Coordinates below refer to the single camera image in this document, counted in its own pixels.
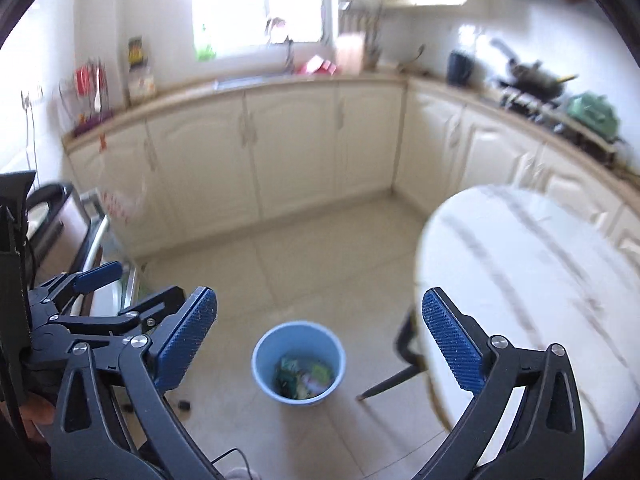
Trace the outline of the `person left hand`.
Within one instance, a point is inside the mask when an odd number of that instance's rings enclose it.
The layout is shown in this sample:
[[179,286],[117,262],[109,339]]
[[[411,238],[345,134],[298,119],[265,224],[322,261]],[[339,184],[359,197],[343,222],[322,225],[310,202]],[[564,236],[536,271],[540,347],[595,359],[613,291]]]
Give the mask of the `person left hand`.
[[20,406],[20,413],[27,437],[34,442],[43,443],[46,438],[40,428],[53,424],[55,407],[41,396],[29,393]]

